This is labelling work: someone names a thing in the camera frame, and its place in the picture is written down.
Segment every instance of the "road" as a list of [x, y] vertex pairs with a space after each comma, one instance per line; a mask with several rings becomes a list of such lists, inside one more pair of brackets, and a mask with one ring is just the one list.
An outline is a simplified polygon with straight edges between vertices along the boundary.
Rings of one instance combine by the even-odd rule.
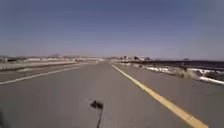
[[[141, 89], [109, 63], [42, 73], [0, 85], [0, 125], [96, 128], [99, 113], [90, 103], [99, 100], [104, 103], [101, 128], [224, 127], [222, 86], [115, 66], [155, 93]], [[181, 113], [194, 118], [184, 119]]]

